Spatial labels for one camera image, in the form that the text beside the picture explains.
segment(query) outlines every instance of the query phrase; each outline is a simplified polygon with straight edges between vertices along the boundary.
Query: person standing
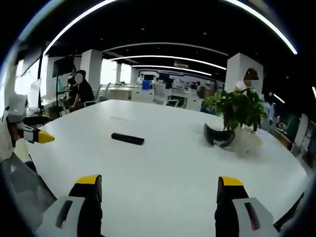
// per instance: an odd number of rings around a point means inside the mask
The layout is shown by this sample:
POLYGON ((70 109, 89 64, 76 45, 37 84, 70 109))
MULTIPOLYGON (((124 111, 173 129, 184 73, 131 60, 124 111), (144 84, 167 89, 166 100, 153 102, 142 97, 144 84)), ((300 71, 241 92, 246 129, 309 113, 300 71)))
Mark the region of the person standing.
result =
POLYGON ((137 79, 136 84, 142 84, 144 80, 144 74, 140 74, 140 77, 137 79))
POLYGON ((250 88, 252 80, 259 80, 258 73, 253 68, 248 68, 243 79, 236 83, 234 91, 250 88))
POLYGON ((73 105, 69 107, 69 112, 79 110, 84 107, 84 103, 94 101, 92 87, 85 78, 86 72, 79 70, 74 74, 76 84, 73 87, 78 87, 78 92, 73 105))

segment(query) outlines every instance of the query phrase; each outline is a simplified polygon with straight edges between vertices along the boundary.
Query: white shirt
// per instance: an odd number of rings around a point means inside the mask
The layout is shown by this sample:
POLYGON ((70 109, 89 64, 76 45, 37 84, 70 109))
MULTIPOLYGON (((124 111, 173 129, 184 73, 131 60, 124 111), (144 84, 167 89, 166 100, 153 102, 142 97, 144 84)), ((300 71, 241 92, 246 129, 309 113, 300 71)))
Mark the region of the white shirt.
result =
POLYGON ((142 84, 143 83, 144 78, 139 77, 136 81, 136 84, 142 84))
POLYGON ((238 88, 238 90, 245 90, 248 88, 248 86, 246 86, 246 84, 243 82, 243 80, 240 80, 236 83, 236 87, 238 88))

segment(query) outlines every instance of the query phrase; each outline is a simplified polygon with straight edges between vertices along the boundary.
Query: person sitting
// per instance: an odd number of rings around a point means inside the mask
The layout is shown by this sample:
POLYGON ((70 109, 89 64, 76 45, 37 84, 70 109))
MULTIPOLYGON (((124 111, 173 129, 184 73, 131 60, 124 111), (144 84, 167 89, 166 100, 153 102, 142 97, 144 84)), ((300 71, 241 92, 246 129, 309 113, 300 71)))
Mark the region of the person sitting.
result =
POLYGON ((70 113, 83 108, 85 102, 94 100, 92 88, 85 79, 85 75, 86 72, 84 70, 79 70, 74 74, 76 84, 73 87, 78 87, 78 92, 74 104, 69 107, 70 113))

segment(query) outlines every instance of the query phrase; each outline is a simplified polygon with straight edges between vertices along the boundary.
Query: chair back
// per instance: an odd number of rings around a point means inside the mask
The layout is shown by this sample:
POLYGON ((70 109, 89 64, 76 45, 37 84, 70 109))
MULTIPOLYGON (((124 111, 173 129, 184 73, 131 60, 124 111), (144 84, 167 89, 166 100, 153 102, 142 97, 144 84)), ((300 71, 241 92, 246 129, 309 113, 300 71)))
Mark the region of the chair back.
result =
POLYGON ((96 99, 95 99, 96 103, 108 100, 108 91, 109 91, 110 85, 111 83, 109 82, 105 90, 101 89, 102 85, 99 87, 97 95, 96 95, 96 99))
POLYGON ((153 83, 154 88, 154 103, 162 105, 167 100, 165 84, 153 83))
POLYGON ((34 232, 43 222, 43 214, 56 201, 41 177, 23 163, 15 153, 0 162, 2 189, 10 194, 19 214, 34 232))

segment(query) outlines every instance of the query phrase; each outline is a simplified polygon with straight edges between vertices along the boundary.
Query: white chair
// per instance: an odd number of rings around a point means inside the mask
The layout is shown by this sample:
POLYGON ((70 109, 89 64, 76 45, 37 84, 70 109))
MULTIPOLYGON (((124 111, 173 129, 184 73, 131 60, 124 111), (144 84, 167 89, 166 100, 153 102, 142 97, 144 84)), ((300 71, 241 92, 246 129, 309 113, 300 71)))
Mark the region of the white chair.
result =
POLYGON ((153 83, 154 88, 154 103, 159 105, 168 105, 174 102, 174 107, 177 107, 179 104, 179 100, 169 100, 168 95, 166 93, 165 84, 162 83, 153 83))
POLYGON ((108 97, 107 97, 107 94, 108 94, 108 91, 109 91, 109 87, 110 87, 111 83, 108 83, 107 87, 105 88, 105 90, 102 90, 102 86, 103 85, 100 85, 98 90, 97 90, 97 93, 94 97, 94 100, 92 101, 86 101, 84 102, 84 106, 87 107, 89 105, 92 105, 92 104, 97 104, 99 102, 102 102, 102 101, 106 101, 108 100, 108 97))

